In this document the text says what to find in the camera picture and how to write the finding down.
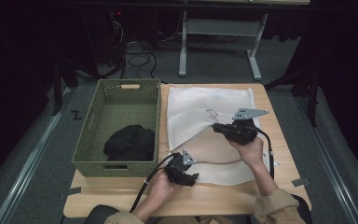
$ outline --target beige sleeve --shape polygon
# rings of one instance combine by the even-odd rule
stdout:
[[[283,189],[255,201],[255,218],[258,223],[305,223],[297,212],[298,201]]]
[[[144,224],[138,217],[128,212],[117,212],[108,217],[104,224]]]

